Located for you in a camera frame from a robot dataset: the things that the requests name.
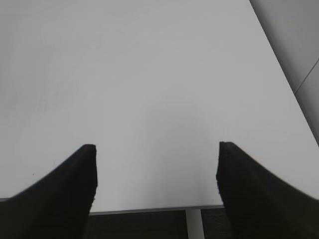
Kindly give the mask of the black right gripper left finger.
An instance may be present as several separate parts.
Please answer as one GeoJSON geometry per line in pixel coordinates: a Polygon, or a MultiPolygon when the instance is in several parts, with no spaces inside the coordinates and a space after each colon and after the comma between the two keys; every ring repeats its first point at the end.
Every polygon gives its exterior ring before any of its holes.
{"type": "Polygon", "coordinates": [[[2,239],[80,239],[98,186],[97,149],[85,144],[0,204],[2,239]]]}

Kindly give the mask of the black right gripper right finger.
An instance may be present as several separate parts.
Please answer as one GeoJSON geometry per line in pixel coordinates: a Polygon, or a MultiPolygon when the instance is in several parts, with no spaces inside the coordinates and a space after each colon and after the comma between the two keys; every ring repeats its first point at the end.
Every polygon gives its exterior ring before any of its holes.
{"type": "Polygon", "coordinates": [[[317,239],[319,201],[232,142],[219,143],[218,191],[238,239],[317,239]]]}

